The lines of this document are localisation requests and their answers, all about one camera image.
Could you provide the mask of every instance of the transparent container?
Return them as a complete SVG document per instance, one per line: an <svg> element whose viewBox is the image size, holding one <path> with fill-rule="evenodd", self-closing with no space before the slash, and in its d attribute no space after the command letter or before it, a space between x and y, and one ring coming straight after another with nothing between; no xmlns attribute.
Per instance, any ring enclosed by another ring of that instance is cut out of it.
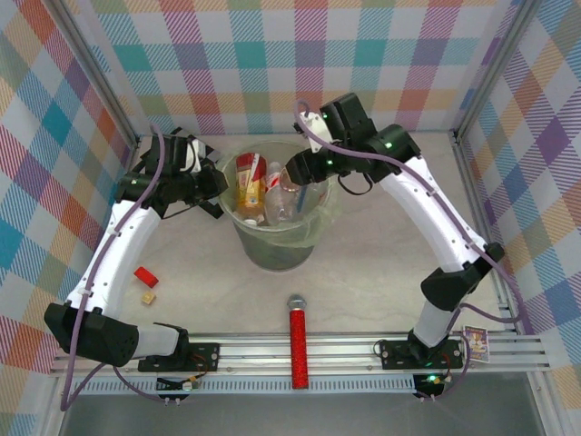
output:
<svg viewBox="0 0 581 436"><path fill-rule="evenodd" d="M337 185L334 180L321 183L317 190L308 189L300 214L293 222L276 226L245 223L234 213L237 203L236 156L259 153L267 164L276 161L283 166L304 147L284 141L266 141L227 154L217 163L228 181L229 188L219 198L219 204L232 221L248 257L269 271L287 271L305 262L320 236L339 215Z"/></svg>

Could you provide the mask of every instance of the small card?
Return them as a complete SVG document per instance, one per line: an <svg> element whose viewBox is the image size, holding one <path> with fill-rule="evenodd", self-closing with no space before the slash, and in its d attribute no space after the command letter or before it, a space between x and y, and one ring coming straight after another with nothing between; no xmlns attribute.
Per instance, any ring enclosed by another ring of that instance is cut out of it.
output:
<svg viewBox="0 0 581 436"><path fill-rule="evenodd" d="M470 359L477 362L490 362L488 330L465 325L464 335L470 344Z"/></svg>

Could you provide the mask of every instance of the small wooden block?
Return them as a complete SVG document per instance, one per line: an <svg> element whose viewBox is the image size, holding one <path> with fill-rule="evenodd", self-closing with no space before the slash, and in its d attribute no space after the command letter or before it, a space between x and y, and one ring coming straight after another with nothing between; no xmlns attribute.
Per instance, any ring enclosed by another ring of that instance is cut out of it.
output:
<svg viewBox="0 0 581 436"><path fill-rule="evenodd" d="M149 305L153 302L153 300L155 300L155 294L153 292L147 291L146 293L143 294L142 302L144 302L145 304Z"/></svg>

